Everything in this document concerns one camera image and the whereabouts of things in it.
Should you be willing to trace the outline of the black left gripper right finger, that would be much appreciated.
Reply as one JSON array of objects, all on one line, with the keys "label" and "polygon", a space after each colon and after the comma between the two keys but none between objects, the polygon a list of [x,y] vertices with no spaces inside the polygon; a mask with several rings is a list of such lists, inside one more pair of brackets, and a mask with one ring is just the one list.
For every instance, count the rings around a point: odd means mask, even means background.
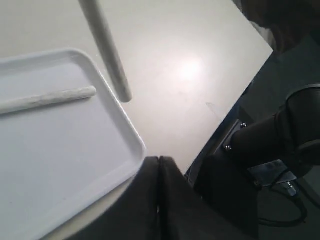
[{"label": "black left gripper right finger", "polygon": [[163,240],[247,238],[196,195],[171,157],[161,156],[158,163],[158,204]]}]

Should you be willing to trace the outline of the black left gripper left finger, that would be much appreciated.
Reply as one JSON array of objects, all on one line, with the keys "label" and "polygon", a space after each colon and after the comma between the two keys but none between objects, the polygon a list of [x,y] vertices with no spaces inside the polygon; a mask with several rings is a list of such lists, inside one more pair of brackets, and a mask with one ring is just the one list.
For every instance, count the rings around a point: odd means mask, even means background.
[{"label": "black left gripper left finger", "polygon": [[125,192],[68,240],[158,240],[159,158],[148,156]]}]

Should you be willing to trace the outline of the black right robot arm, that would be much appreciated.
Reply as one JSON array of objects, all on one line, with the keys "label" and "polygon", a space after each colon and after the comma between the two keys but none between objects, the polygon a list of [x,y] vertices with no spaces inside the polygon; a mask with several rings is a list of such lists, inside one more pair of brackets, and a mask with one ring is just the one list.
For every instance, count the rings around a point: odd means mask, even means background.
[{"label": "black right robot arm", "polygon": [[268,119],[235,126],[203,162],[195,191],[208,203],[248,203],[286,174],[300,178],[319,164],[320,86],[312,84]]}]

